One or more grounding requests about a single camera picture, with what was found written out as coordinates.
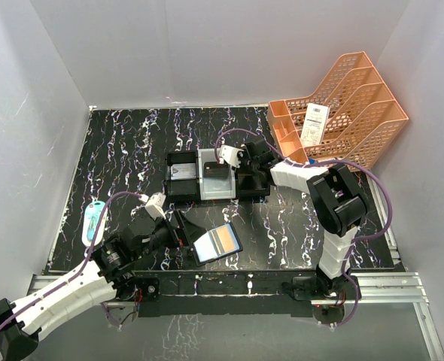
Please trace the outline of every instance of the purple cable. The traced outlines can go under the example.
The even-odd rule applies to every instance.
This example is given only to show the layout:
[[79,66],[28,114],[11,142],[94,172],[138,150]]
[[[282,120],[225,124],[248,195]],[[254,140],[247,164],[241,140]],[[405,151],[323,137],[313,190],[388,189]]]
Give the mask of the purple cable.
[[[104,205],[103,208],[102,208],[102,212],[101,212],[100,214],[105,214],[105,212],[107,211],[108,206],[110,205],[110,203],[111,203],[112,201],[114,201],[115,199],[120,198],[120,197],[122,197],[122,196],[134,196],[134,197],[140,198],[140,195],[137,194],[137,193],[126,192],[126,191],[115,193],[115,194],[114,194],[112,197],[110,197],[110,198],[108,199],[108,201],[105,203],[105,205]],[[97,234],[98,234],[98,232],[99,232],[100,225],[102,224],[102,218],[103,218],[103,217],[100,217],[100,218],[99,218],[99,222],[96,224],[95,234],[93,235],[92,243],[90,244],[90,247],[88,248],[87,256],[85,257],[85,260],[84,260],[83,264],[81,265],[81,267],[80,267],[80,269],[78,270],[78,272],[76,272],[73,276],[71,276],[71,277],[68,279],[68,282],[72,282],[76,277],[78,277],[79,275],[81,275],[81,272],[83,272],[84,269],[85,269],[85,267],[87,267],[87,264],[88,264],[88,262],[90,261],[90,257],[92,256],[93,248],[95,247],[95,240],[96,240],[96,236],[97,236]],[[53,289],[47,291],[47,292],[43,295],[43,299],[44,299],[45,297],[48,297],[48,296],[51,295],[52,293],[55,293],[55,292],[56,292],[57,290],[59,290],[60,288],[63,288],[66,284],[67,284],[67,283],[59,284],[58,286],[54,287]],[[9,318],[7,318],[4,322],[2,322],[2,324],[0,325],[0,331],[2,331],[2,330],[4,329],[4,327],[5,327],[6,325],[8,325],[12,320],[14,320],[14,319],[17,318],[18,316],[20,316],[23,312],[25,312],[26,310],[28,310],[30,307],[32,307],[32,306],[36,305],[37,303],[39,303],[41,300],[42,300],[42,299],[38,297],[37,299],[31,301],[31,302],[30,302],[28,305],[26,305],[25,307],[21,308],[18,312],[12,314]]]
[[[250,135],[253,135],[255,137],[259,136],[258,134],[254,133],[254,132],[251,132],[250,130],[242,129],[242,128],[229,129],[229,130],[223,132],[222,134],[219,135],[219,137],[215,141],[215,146],[214,146],[215,149],[214,149],[214,151],[215,151],[215,159],[217,161],[219,161],[219,156],[217,154],[217,149],[219,148],[220,141],[221,141],[222,137],[224,137],[225,135],[228,135],[231,132],[246,132],[246,133],[248,133]],[[378,237],[383,236],[386,233],[386,231],[389,229],[389,226],[391,225],[391,221],[393,220],[393,205],[391,204],[391,200],[389,198],[388,191],[382,185],[381,181],[371,171],[365,169],[364,167],[361,167],[357,163],[350,162],[348,160],[334,159],[334,160],[328,160],[326,162],[319,162],[319,163],[305,165],[305,164],[294,162],[293,160],[291,160],[291,159],[287,158],[286,156],[284,156],[276,147],[274,147],[268,141],[266,141],[266,143],[267,143],[267,146],[271,150],[273,150],[279,157],[281,157],[281,159],[283,159],[285,162],[289,163],[290,165],[292,165],[294,167],[297,167],[297,168],[316,168],[316,167],[324,167],[326,165],[332,165],[332,164],[336,164],[336,163],[350,165],[351,167],[359,169],[364,174],[366,174],[368,177],[370,177],[373,181],[375,181],[376,184],[378,185],[379,189],[381,190],[382,195],[385,197],[386,205],[388,206],[388,218],[386,220],[386,224],[384,225],[384,227],[382,227],[382,229],[380,231],[376,232],[374,235],[360,235],[359,237],[354,237],[354,239],[351,241],[351,246],[349,247],[348,252],[345,255],[345,260],[342,263],[342,267],[341,267],[342,274],[352,284],[354,290],[356,291],[356,295],[357,295],[359,287],[357,286],[356,282],[354,282],[354,280],[346,274],[346,272],[345,272],[345,265],[347,264],[348,259],[349,259],[349,257],[352,254],[352,248],[353,248],[353,246],[355,245],[356,242],[363,241],[363,240],[376,239]],[[344,325],[347,322],[349,322],[349,320],[356,313],[357,305],[358,304],[359,304],[359,299],[357,299],[357,297],[355,297],[354,307],[352,308],[351,313],[343,321],[338,323],[339,326]]]
[[113,323],[114,326],[116,326],[116,327],[122,326],[122,324],[120,322],[118,322],[118,320],[115,317],[113,317],[110,312],[108,312],[107,306],[104,302],[102,302],[100,305],[102,306],[102,310],[107,315],[107,319],[109,321],[111,321],[111,323]]

